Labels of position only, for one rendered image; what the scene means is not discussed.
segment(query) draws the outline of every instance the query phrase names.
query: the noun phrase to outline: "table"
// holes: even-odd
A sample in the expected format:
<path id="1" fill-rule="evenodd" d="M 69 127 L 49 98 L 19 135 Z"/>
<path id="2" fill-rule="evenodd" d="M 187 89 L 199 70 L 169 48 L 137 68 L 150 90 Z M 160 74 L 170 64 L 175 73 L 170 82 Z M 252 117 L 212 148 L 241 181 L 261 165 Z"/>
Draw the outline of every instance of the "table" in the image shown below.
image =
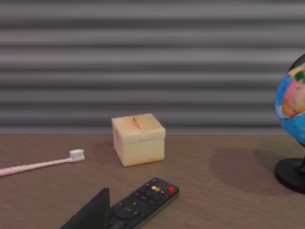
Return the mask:
<path id="1" fill-rule="evenodd" d="M 152 177 L 179 198 L 144 229 L 303 229 L 305 196 L 280 185 L 275 163 L 305 150 L 285 135 L 170 135 L 162 162 L 123 168 L 111 135 L 0 135 L 0 167 L 86 160 L 0 178 L 1 229 L 56 229 L 103 187 L 113 205 Z"/>

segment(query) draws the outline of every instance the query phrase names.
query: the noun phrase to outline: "gray corrugated wall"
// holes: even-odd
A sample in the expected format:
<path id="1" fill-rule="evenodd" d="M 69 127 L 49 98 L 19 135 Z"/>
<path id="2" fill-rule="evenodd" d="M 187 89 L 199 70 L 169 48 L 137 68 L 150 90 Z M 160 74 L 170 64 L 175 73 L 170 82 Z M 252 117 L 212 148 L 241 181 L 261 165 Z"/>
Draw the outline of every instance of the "gray corrugated wall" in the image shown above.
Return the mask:
<path id="1" fill-rule="evenodd" d="M 0 131 L 277 132 L 274 94 L 304 53 L 301 1 L 1 1 Z"/>

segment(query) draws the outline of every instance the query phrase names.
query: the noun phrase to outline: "red button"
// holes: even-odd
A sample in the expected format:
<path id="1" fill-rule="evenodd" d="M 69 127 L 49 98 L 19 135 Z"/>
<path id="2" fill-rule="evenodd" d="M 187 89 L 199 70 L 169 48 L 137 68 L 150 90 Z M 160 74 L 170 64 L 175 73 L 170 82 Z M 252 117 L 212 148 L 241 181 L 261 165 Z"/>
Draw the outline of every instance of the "red button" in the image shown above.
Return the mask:
<path id="1" fill-rule="evenodd" d="M 167 190 L 169 191 L 169 192 L 174 192 L 175 191 L 175 187 L 174 186 L 169 186 L 169 187 L 167 187 Z"/>

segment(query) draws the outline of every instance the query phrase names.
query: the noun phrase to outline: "box lid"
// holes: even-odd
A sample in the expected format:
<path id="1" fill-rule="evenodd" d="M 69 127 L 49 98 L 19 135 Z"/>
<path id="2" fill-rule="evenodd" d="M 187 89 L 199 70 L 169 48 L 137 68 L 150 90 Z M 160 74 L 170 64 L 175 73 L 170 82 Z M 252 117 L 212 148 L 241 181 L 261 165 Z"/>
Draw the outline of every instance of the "box lid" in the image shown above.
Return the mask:
<path id="1" fill-rule="evenodd" d="M 165 137 L 165 128 L 153 114 L 139 114 L 112 119 L 122 143 L 133 143 Z"/>

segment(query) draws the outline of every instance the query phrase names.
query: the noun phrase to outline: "black remote control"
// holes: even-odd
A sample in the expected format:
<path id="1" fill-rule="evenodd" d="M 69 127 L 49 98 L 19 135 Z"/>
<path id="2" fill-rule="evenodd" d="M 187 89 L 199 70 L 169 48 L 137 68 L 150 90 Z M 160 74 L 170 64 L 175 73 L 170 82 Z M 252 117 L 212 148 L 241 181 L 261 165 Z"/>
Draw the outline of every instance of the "black remote control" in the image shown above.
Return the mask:
<path id="1" fill-rule="evenodd" d="M 110 229 L 139 229 L 179 196 L 179 188 L 153 178 L 111 208 Z"/>

